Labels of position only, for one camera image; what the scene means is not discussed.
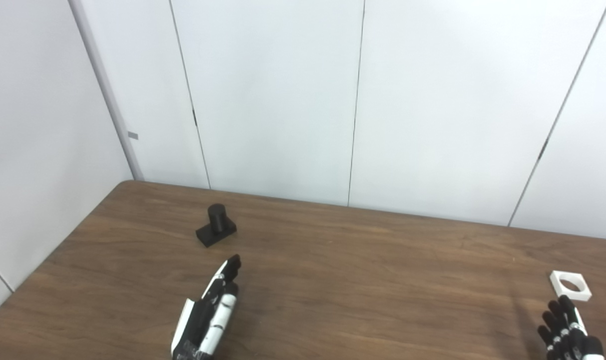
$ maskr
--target wooden table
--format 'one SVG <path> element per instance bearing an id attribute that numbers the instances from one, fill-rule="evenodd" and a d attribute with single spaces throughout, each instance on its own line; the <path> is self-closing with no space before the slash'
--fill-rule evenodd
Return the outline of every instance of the wooden table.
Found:
<path id="1" fill-rule="evenodd" d="M 212 203 L 239 231 L 204 248 Z M 234 253 L 218 360 L 542 360 L 552 270 L 585 276 L 606 351 L 606 240 L 130 181 L 1 307 L 0 360 L 167 360 L 185 298 Z"/>

